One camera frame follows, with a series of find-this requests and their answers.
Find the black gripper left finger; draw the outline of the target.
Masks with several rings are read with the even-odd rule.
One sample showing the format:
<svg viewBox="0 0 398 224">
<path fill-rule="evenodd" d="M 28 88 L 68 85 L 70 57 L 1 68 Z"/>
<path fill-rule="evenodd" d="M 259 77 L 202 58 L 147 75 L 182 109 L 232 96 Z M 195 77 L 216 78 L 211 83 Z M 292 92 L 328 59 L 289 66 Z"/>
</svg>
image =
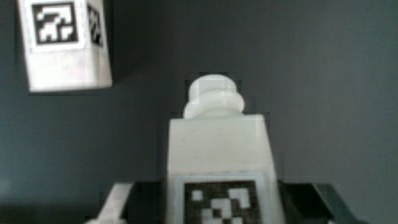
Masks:
<svg viewBox="0 0 398 224">
<path fill-rule="evenodd" d="M 161 218 L 159 183 L 115 183 L 86 224 L 159 224 Z"/>
</svg>

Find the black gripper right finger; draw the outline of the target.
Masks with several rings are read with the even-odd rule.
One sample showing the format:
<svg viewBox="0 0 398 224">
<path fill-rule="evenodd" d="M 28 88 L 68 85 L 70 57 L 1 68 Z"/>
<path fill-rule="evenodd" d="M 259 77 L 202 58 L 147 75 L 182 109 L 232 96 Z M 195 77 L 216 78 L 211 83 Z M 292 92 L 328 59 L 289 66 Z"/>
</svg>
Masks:
<svg viewBox="0 0 398 224">
<path fill-rule="evenodd" d="M 278 182 L 285 224 L 369 224 L 347 208 L 326 183 Z"/>
</svg>

